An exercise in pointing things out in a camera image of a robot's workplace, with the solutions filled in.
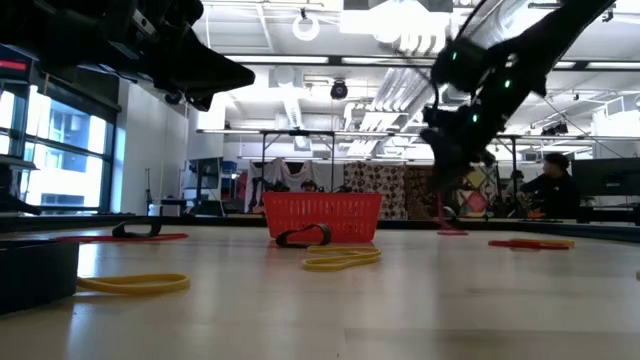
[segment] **red basket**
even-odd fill
[[[382,194],[281,193],[264,194],[269,234],[272,238],[309,224],[326,224],[332,241],[365,243],[373,240]],[[320,229],[293,234],[291,242],[322,239]]]

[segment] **computer monitor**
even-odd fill
[[[574,160],[571,175],[581,196],[640,195],[640,158]]]
[[[188,161],[184,188],[196,189],[198,187],[198,167],[200,170],[201,188],[215,190],[220,186],[220,167],[222,157],[207,159],[192,159]]]

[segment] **table surface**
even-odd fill
[[[102,231],[28,234],[52,235]],[[82,292],[0,318],[3,359],[637,360],[640,247],[576,239],[570,251],[487,246],[539,234],[382,231],[382,261],[301,269],[267,229],[165,227],[184,241],[87,244],[79,276],[184,273],[154,297]]]

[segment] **black rubber band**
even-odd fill
[[[309,231],[315,227],[322,230],[322,241],[320,242],[320,244],[299,244],[299,243],[290,244],[287,241],[287,238],[289,237],[289,235],[299,233],[302,231]],[[285,248],[295,248],[295,249],[306,249],[309,246],[314,246],[314,245],[326,246],[326,245],[329,245],[330,243],[331,243],[331,229],[329,229],[329,226],[325,224],[311,224],[311,225],[307,225],[302,229],[285,231],[282,234],[278,235],[278,237],[276,238],[276,244],[278,244],[278,246],[285,247]]]
[[[151,230],[148,233],[134,233],[127,232],[125,226],[127,225],[151,225]],[[155,219],[139,219],[123,221],[113,228],[111,235],[115,238],[150,238],[160,234],[162,224]]]

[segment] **person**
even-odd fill
[[[542,167],[543,174],[522,184],[517,197],[520,201],[537,194],[541,201],[540,212],[551,219],[575,219],[580,207],[578,186],[567,172],[569,160],[558,153],[547,154]]]
[[[318,185],[313,180],[305,180],[300,185],[303,192],[318,192]]]
[[[522,185],[524,184],[524,174],[520,170],[513,170],[511,172],[511,177],[509,178],[509,183],[507,184],[507,196],[513,199],[515,194],[518,193]]]

